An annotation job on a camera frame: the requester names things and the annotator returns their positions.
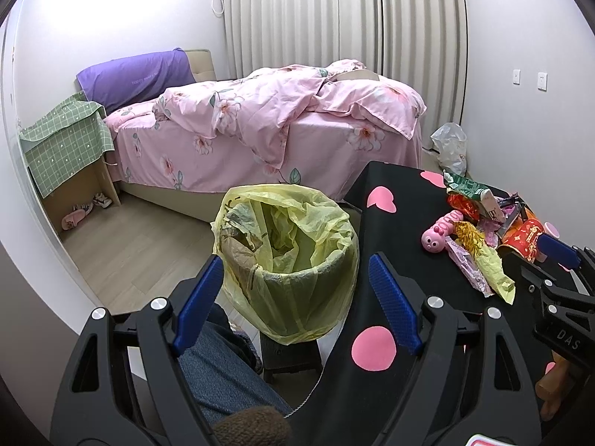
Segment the red wrapper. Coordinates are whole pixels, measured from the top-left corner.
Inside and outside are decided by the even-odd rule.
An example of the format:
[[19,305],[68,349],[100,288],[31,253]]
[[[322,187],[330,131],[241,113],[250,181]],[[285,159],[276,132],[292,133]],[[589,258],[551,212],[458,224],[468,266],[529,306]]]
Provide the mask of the red wrapper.
[[480,220],[480,209],[477,204],[462,194],[451,193],[447,196],[446,201],[454,209],[458,209],[466,217],[477,222]]
[[537,237],[542,233],[543,225],[536,219],[528,219],[502,242],[498,247],[498,253],[503,256],[512,248],[528,262],[533,263],[538,254]]

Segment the yellow trash bag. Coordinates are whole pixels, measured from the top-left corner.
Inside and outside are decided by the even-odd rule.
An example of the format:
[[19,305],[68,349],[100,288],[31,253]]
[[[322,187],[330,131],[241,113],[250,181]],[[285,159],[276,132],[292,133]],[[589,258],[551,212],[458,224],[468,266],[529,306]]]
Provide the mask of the yellow trash bag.
[[357,236],[349,215],[320,191],[294,184],[232,188],[211,226],[225,295],[271,339],[315,340],[347,315]]

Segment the bed sheet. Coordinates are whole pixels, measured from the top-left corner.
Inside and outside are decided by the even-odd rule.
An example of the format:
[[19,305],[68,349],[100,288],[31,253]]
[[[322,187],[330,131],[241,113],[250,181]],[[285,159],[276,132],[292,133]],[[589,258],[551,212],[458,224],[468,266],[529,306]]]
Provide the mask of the bed sheet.
[[225,193],[240,185],[290,183],[341,200],[371,161],[418,168],[421,135],[385,132],[366,120],[304,112],[289,125],[281,169],[264,164],[237,138],[204,139],[153,113],[111,129],[115,136],[114,181],[195,193]]

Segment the pink slipper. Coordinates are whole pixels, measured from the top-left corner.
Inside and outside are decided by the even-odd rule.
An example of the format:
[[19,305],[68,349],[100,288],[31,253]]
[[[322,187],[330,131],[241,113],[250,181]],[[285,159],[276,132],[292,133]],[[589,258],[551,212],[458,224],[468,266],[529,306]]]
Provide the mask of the pink slipper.
[[87,216],[87,213],[84,211],[84,209],[77,209],[76,211],[67,214],[62,218],[62,229],[73,229],[85,216]]

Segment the pink floral bedding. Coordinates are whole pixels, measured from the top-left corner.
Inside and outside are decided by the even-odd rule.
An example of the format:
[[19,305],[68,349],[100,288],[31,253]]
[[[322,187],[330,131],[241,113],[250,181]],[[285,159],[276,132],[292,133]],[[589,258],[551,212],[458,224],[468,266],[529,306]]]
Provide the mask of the pink floral bedding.
[[370,161],[418,168],[419,127],[411,139],[385,132],[367,120],[304,112],[288,124],[288,140],[279,169],[265,164],[237,137],[203,138],[171,120],[157,121],[147,111],[154,101],[120,110],[106,121],[114,132],[114,181],[224,193],[239,185],[287,182],[343,198]]
[[203,139],[237,138],[277,170],[285,159],[289,124],[306,110],[367,120],[379,130],[411,139],[425,111],[421,97],[389,79],[332,81],[360,66],[357,61],[334,62],[328,68],[290,65],[259,69],[235,81],[169,88],[153,111],[158,123],[175,122]]

